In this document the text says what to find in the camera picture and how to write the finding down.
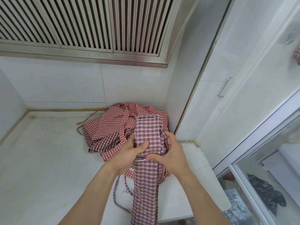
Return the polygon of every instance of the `metal vent grille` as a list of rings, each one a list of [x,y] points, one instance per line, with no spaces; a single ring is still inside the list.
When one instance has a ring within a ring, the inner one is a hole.
[[[158,56],[175,0],[109,0],[115,53]]]
[[[112,50],[108,0],[39,1],[62,48]]]
[[[57,44],[32,0],[0,0],[0,38],[19,44]]]

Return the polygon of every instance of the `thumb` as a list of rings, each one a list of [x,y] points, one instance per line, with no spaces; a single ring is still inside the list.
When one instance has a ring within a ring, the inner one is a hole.
[[[163,160],[163,157],[161,155],[157,155],[157,154],[148,154],[146,156],[146,159],[147,160],[154,160],[154,161],[157,161],[157,162],[162,162]]]
[[[136,147],[135,150],[139,154],[139,153],[144,152],[148,146],[149,146],[149,141],[145,140],[140,146]]]

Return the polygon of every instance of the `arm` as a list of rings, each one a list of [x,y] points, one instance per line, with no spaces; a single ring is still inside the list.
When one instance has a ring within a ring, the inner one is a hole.
[[[146,159],[162,163],[170,173],[175,175],[185,191],[197,224],[230,225],[225,215],[191,171],[182,145],[176,140],[173,133],[165,133],[168,138],[168,153],[163,156],[149,154]]]
[[[88,184],[82,196],[58,225],[100,224],[115,178],[125,173],[137,154],[146,150],[148,141],[134,148],[134,135],[107,161]]]

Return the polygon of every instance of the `right hand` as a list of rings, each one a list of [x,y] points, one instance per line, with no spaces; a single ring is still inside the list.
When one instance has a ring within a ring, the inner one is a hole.
[[[173,133],[165,131],[165,134],[168,139],[169,151],[163,156],[148,154],[146,159],[160,162],[167,171],[179,178],[191,172],[191,170],[185,158],[182,145],[177,141]]]

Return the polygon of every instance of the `glass panel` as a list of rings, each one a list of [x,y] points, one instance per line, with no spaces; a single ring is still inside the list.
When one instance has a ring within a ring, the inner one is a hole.
[[[237,163],[278,224],[300,224],[300,118]]]
[[[226,172],[218,180],[231,203],[231,208],[223,212],[230,223],[233,225],[261,224],[231,171]]]

